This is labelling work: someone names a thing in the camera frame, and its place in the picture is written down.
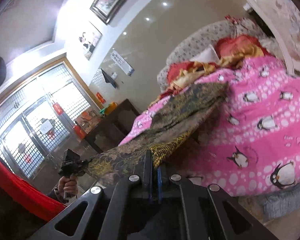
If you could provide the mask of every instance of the pink blanket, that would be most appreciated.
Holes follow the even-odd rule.
[[[221,69],[195,83],[226,81],[228,100],[209,143],[200,135],[200,144],[188,140],[172,155],[174,162],[202,177],[203,186],[217,183],[232,196],[299,183],[300,78],[288,76],[280,60],[258,57],[247,59],[240,70]],[[163,98],[137,117],[122,143],[149,128],[151,115],[168,100]]]

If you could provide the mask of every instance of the paper note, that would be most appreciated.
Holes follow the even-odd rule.
[[[111,59],[128,75],[131,76],[131,74],[134,72],[134,69],[124,60],[121,55],[116,52],[115,50],[111,53]]]
[[[41,127],[40,127],[40,132],[42,134],[46,134],[47,132],[49,132],[52,129],[52,124],[50,123],[49,120],[45,121]]]

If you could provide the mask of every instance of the wooden table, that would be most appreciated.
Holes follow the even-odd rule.
[[[85,140],[91,145],[91,147],[97,152],[102,153],[103,150],[96,145],[96,136],[109,128],[111,124],[113,124],[120,132],[122,132],[125,136],[128,135],[130,131],[128,131],[118,120],[118,116],[122,111],[132,111],[136,117],[139,116],[139,112],[135,109],[135,107],[130,103],[128,99],[125,99],[121,104],[117,106],[110,114],[106,115],[99,123],[96,125],[86,136]]]

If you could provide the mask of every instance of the red pillow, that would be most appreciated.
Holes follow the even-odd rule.
[[[260,47],[264,55],[270,55],[268,51],[263,48],[256,37],[252,37],[246,34],[242,34],[236,38],[226,37],[217,42],[215,45],[215,51],[219,58],[230,56],[236,53],[239,49],[244,48],[249,44],[254,44]]]
[[[179,76],[180,69],[188,70],[193,66],[193,64],[194,62],[190,62],[190,61],[171,64],[167,74],[168,84],[170,84]]]

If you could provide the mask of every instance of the white pillow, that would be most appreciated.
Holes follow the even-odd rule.
[[[190,59],[190,61],[199,61],[199,62],[206,62],[206,63],[208,62],[218,63],[219,60],[220,59],[218,58],[218,55],[211,44],[203,52]]]

